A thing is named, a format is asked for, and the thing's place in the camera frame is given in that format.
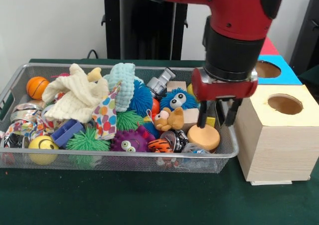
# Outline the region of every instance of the blue plastic block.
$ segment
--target blue plastic block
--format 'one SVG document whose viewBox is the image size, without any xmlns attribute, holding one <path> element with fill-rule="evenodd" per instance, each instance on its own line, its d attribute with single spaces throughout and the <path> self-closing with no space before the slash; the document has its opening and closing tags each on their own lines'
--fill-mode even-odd
<svg viewBox="0 0 319 225">
<path fill-rule="evenodd" d="M 85 131 L 83 125 L 74 119 L 70 119 L 65 124 L 63 124 L 57 131 L 55 131 L 51 135 L 51 138 L 57 146 L 65 149 L 68 140 L 72 138 L 74 134 L 80 131 Z"/>
<path fill-rule="evenodd" d="M 258 78 L 258 84 L 302 85 L 281 55 L 260 55 L 258 60 L 269 62 L 281 70 L 281 74 L 276 78 Z"/>
</svg>

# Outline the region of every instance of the white wall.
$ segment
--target white wall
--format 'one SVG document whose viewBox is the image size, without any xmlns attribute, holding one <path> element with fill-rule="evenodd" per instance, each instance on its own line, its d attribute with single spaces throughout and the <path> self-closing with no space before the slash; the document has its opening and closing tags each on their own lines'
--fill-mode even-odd
<svg viewBox="0 0 319 225">
<path fill-rule="evenodd" d="M 290 61 L 309 0 L 283 0 L 268 37 L 286 61 Z M 189 5 L 188 29 L 184 32 L 182 59 L 204 59 L 201 45 L 206 17 L 210 10 L 204 5 Z"/>
<path fill-rule="evenodd" d="M 0 90 L 31 58 L 106 57 L 104 0 L 0 0 Z"/>
<path fill-rule="evenodd" d="M 290 60 L 309 0 L 283 0 L 269 32 Z M 31 58 L 83 58 L 90 49 L 106 57 L 104 0 L 0 0 L 0 90 Z M 201 45 L 208 7 L 190 5 L 182 59 L 204 59 Z"/>
</svg>

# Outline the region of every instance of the metal basket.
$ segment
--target metal basket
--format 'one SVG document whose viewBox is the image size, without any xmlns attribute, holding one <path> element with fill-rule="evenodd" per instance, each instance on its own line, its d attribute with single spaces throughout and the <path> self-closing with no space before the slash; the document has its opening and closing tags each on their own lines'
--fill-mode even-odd
<svg viewBox="0 0 319 225">
<path fill-rule="evenodd" d="M 80 65 L 86 73 L 96 65 Z M 98 65 L 102 74 L 108 74 L 111 65 Z M 164 67 L 138 67 L 135 75 L 148 82 L 152 77 L 158 77 Z M 172 68 L 176 80 L 191 82 L 192 68 Z M 69 64 L 41 64 L 30 63 L 20 67 L 0 95 L 1 114 L 0 130 L 6 131 L 10 125 L 10 114 L 14 106 L 30 100 L 26 93 L 28 80 L 35 76 L 44 76 L 49 80 L 53 75 L 69 72 Z M 209 116 L 216 117 L 213 104 L 209 109 Z M 238 143 L 233 127 L 219 126 L 215 128 L 221 136 L 220 144 L 214 154 L 192 153 L 129 153 L 129 152 L 98 152 L 74 150 L 40 150 L 0 148 L 2 168 L 26 169 L 68 169 L 68 170 L 116 170 L 116 171 L 159 171 L 159 172 L 192 172 L 192 173 L 219 173 L 229 158 L 238 154 Z M 46 166 L 35 164 L 29 154 L 33 156 L 56 155 L 53 163 Z"/>
</svg>

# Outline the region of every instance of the circular hole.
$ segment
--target circular hole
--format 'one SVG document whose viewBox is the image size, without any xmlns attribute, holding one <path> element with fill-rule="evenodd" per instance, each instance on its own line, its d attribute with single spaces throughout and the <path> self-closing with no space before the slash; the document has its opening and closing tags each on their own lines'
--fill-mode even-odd
<svg viewBox="0 0 319 225">
<path fill-rule="evenodd" d="M 298 114 L 303 109 L 302 102 L 288 94 L 274 94 L 269 97 L 268 104 L 283 114 Z"/>
<path fill-rule="evenodd" d="M 256 70 L 259 78 L 276 78 L 281 74 L 280 68 L 263 60 L 258 60 Z"/>
</svg>

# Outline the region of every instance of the cream fluffy blanket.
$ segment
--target cream fluffy blanket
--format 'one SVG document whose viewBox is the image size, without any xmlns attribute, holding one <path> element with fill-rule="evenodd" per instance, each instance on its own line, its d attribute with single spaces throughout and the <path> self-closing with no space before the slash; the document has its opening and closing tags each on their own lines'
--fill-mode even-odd
<svg viewBox="0 0 319 225">
<path fill-rule="evenodd" d="M 75 119 L 87 123 L 92 119 L 93 110 L 108 96 L 108 81 L 101 78 L 97 83 L 89 82 L 83 69 L 72 64 L 70 76 L 61 76 L 51 82 L 45 89 L 42 100 L 49 103 L 59 92 L 64 92 L 65 95 L 45 113 L 46 119 Z"/>
</svg>

